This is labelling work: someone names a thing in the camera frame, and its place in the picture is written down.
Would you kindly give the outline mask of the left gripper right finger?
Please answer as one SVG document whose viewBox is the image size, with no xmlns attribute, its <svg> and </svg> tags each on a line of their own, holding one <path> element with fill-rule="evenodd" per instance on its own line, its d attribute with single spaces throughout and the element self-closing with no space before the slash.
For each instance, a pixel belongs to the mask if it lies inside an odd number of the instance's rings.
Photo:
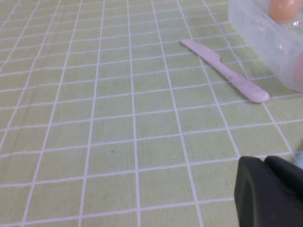
<svg viewBox="0 0 303 227">
<path fill-rule="evenodd" d="M 267 156 L 264 162 L 282 181 L 282 183 L 288 189 L 292 190 L 296 197 L 302 201 L 303 170 L 278 156 Z"/>
</svg>

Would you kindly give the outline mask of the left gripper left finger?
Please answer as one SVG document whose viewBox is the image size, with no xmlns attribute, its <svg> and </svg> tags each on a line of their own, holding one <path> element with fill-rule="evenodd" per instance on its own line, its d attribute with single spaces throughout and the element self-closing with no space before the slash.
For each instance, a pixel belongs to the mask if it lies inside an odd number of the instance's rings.
<svg viewBox="0 0 303 227">
<path fill-rule="evenodd" d="M 241 227 L 303 225 L 303 201 L 257 157 L 239 159 L 234 200 Z"/>
</svg>

